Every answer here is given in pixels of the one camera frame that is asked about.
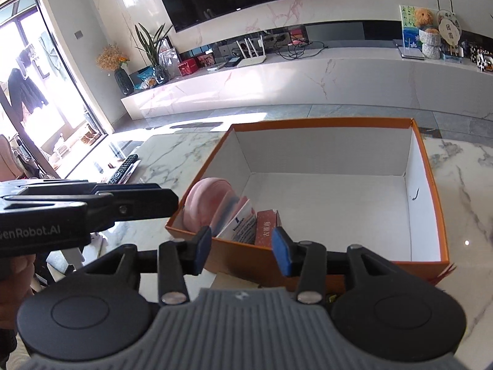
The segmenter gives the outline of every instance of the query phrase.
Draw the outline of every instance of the black remote control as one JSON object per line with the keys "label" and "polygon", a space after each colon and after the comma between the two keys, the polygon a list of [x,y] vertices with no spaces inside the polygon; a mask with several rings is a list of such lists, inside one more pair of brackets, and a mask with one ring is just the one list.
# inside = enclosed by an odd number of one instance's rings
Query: black remote control
{"label": "black remote control", "polygon": [[116,184],[119,182],[119,180],[125,175],[129,167],[135,163],[139,159],[139,156],[137,154],[131,154],[128,156],[125,161],[121,164],[121,166],[118,167],[118,169],[115,171],[115,173],[112,175],[112,177],[109,179],[108,183],[109,184]]}

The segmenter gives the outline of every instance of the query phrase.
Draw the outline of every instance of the open cardboard box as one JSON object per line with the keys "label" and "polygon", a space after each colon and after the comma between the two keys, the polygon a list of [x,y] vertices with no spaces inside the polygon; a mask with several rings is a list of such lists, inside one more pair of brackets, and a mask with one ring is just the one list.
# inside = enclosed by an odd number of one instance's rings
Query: open cardboard box
{"label": "open cardboard box", "polygon": [[[256,211],[274,208],[294,241],[330,251],[361,244],[423,279],[448,265],[436,185],[416,122],[406,118],[324,118],[235,124],[221,139],[169,219],[176,238],[183,206],[200,179],[228,180]],[[213,239],[205,268],[286,286],[269,248]],[[343,291],[342,277],[327,288]]]}

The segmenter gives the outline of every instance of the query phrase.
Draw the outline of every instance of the potted plant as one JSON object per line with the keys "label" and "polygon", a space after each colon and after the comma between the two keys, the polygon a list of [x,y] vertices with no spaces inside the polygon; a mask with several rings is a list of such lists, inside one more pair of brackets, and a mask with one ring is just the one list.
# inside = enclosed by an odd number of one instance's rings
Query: potted plant
{"label": "potted plant", "polygon": [[128,57],[122,54],[116,44],[106,46],[96,59],[96,64],[99,68],[106,71],[114,71],[115,80],[125,96],[134,92],[134,84],[122,68],[122,64],[126,64],[128,61],[130,61]]}
{"label": "potted plant", "polygon": [[169,27],[168,30],[163,33],[165,24],[162,24],[154,36],[151,36],[147,29],[140,23],[139,26],[141,27],[143,33],[139,30],[137,25],[135,25],[135,32],[139,38],[142,48],[137,48],[147,54],[147,58],[151,62],[154,70],[154,77],[156,78],[157,83],[166,83],[169,80],[169,76],[166,69],[159,64],[159,49],[172,27]]}

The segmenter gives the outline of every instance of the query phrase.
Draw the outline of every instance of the dark vase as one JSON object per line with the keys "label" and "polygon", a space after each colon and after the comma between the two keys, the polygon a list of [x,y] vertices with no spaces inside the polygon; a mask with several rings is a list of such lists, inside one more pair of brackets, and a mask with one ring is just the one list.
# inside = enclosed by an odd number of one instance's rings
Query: dark vase
{"label": "dark vase", "polygon": [[134,92],[134,84],[123,68],[115,70],[115,79],[118,87],[125,96]]}
{"label": "dark vase", "polygon": [[158,85],[162,85],[163,83],[169,81],[169,75],[166,71],[166,68],[164,68],[162,65],[155,66],[153,70],[154,77],[156,78]]}

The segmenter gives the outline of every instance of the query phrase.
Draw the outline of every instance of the gray tile floor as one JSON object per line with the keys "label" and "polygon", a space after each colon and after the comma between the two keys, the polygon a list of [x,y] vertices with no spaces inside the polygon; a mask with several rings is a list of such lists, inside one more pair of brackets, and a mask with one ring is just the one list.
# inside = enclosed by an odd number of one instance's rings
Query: gray tile floor
{"label": "gray tile floor", "polygon": [[[164,115],[142,120],[128,120],[117,132],[139,128],[170,126],[181,128],[183,122],[191,122],[177,132],[208,131],[215,128],[225,117],[238,114],[265,113],[262,120],[317,117],[405,117],[414,118],[420,128],[438,130],[446,139],[480,143],[493,147],[493,121],[464,115],[417,110],[412,108],[382,107],[369,105],[260,105],[251,107],[220,108],[216,110]],[[214,122],[209,126],[205,122]]]}

